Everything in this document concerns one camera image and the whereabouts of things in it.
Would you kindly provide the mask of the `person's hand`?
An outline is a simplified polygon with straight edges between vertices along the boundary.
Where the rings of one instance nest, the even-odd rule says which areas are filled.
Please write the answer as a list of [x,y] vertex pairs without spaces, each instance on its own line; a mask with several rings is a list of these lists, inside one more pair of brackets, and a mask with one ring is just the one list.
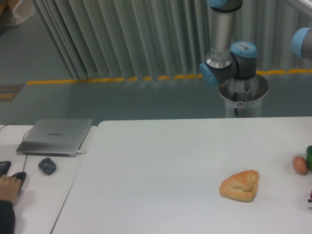
[[2,175],[0,177],[0,199],[14,203],[17,198],[21,180],[16,177]]

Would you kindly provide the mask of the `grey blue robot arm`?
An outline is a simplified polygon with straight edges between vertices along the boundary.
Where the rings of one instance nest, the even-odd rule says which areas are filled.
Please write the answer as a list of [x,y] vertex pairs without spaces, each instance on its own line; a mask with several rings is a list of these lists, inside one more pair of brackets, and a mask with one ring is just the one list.
[[210,0],[209,51],[200,72],[210,85],[252,77],[257,70],[301,69],[312,44],[301,38],[312,29],[309,0]]

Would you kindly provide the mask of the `black sleeved forearm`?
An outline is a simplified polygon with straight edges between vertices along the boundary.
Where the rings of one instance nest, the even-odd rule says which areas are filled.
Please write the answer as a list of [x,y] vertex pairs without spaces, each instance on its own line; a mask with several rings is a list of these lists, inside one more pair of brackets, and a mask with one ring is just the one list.
[[15,228],[15,212],[13,203],[7,200],[0,201],[0,233],[13,234]]

